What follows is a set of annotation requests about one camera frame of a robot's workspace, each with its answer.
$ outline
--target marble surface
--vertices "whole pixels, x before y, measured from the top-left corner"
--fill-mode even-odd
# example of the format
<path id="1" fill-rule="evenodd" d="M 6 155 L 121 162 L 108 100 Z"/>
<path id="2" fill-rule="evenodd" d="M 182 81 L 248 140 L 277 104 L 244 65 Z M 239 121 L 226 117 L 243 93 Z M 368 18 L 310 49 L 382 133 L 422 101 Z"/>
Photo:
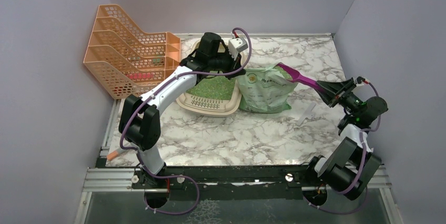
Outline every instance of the marble surface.
<path id="1" fill-rule="evenodd" d="M 199 38 L 184 39 L 186 56 Z M 331 37 L 252 38 L 248 67 L 282 62 L 304 76 L 326 81 L 345 80 Z M 311 119 L 296 122 L 316 102 Z M 255 114 L 238 110 L 225 118 L 194 114 L 171 104 L 161 116 L 161 137 L 157 143 L 167 165 L 288 165 L 308 162 L 315 155 L 330 155 L 340 143 L 337 135 L 342 107 L 329 108 L 318 94 L 302 84 L 289 95 L 292 109 L 280 114 Z M 119 148 L 120 133 L 115 123 L 110 151 Z M 109 167 L 136 165 L 134 151 L 127 151 Z"/>

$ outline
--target cat litter box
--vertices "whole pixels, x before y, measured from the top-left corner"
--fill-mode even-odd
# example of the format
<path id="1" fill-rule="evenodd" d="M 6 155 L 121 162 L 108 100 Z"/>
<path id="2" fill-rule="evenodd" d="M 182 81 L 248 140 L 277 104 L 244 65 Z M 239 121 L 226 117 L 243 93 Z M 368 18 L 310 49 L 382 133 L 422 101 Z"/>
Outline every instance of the cat litter box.
<path id="1" fill-rule="evenodd" d="M 200 41 L 197 41 L 191 52 L 198 48 Z M 222 44 L 218 49 L 224 52 Z M 241 64 L 246 61 L 246 54 L 241 53 Z M 241 93 L 235 78 L 228 80 L 225 76 L 216 76 L 212 79 L 203 79 L 194 88 L 181 94 L 177 98 L 180 107 L 197 114 L 225 117 L 234 113 L 240 105 Z"/>

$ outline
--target orange basket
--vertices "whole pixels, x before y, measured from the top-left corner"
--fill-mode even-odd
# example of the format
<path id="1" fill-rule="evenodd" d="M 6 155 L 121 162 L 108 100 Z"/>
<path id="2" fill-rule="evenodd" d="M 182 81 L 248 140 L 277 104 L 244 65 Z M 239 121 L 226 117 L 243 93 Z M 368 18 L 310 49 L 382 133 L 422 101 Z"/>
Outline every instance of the orange basket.
<path id="1" fill-rule="evenodd" d="M 119 9 L 119 13 L 125 13 L 117 5 L 105 6 L 99 6 L 84 65 L 114 99 L 123 99 L 130 94 L 139 96 L 175 71 L 180 61 L 180 39 L 164 32 L 142 33 L 144 38 L 141 39 L 144 40 L 140 40 L 118 18 L 99 17 L 112 6 L 114 11 Z M 128 27 L 142 32 L 130 17 L 125 16 L 123 21 Z"/>
<path id="2" fill-rule="evenodd" d="M 119 5 L 100 5 L 96 17 L 112 17 L 100 19 L 101 27 L 113 30 L 122 36 L 125 41 L 125 37 L 129 37 L 128 33 L 130 33 L 133 38 L 137 39 L 142 44 L 171 44 L 175 48 L 180 49 L 179 37 L 170 32 L 145 33 Z"/>

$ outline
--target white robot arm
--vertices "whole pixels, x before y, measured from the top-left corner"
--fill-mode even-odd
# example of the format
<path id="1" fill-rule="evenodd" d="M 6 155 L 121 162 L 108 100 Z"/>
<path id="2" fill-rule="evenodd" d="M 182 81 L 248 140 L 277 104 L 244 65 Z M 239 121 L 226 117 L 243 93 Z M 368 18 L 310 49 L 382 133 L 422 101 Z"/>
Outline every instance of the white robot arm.
<path id="1" fill-rule="evenodd" d="M 224 53 L 218 52 L 220 43 L 225 47 Z M 137 146 L 133 149 L 138 151 L 141 163 L 152 175 L 159 174 L 165 166 L 156 147 L 161 134 L 160 115 L 177 97 L 210 75 L 207 74 L 210 71 L 222 71 L 223 74 L 220 75 L 228 78 L 245 74 L 242 68 L 249 60 L 250 53 L 243 66 L 240 64 L 239 53 L 247 48 L 243 38 L 235 37 L 226 46 L 219 35 L 205 33 L 199 48 L 183 59 L 172 75 L 140 97 L 130 95 L 126 98 L 119 131 L 124 135 L 123 138 Z M 332 83 L 315 81 L 300 75 L 297 80 L 312 87 L 329 107 L 339 104 L 346 112 L 338 124 L 341 144 L 328 158 L 314 157 L 307 173 L 309 177 L 324 181 L 354 200 L 366 188 L 381 164 L 381 159 L 368 147 L 365 132 L 372 131 L 371 123 L 388 110 L 387 103 L 378 95 L 361 101 L 352 92 L 357 85 L 370 84 L 362 77 Z M 144 113 L 143 118 L 137 117 L 137 113 Z M 348 169 L 347 163 L 356 166 L 358 172 Z"/>

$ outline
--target green litter bag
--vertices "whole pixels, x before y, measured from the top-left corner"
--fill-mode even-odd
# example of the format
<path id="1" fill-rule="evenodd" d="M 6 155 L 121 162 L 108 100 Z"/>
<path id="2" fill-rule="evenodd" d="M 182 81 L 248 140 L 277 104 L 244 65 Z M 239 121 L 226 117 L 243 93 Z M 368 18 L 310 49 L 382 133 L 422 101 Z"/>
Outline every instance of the green litter bag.
<path id="1" fill-rule="evenodd" d="M 297 86 L 297 70 L 282 63 L 245 70 L 245 75 L 236 77 L 242 94 L 240 109 L 270 114 L 291 109 L 287 98 Z"/>

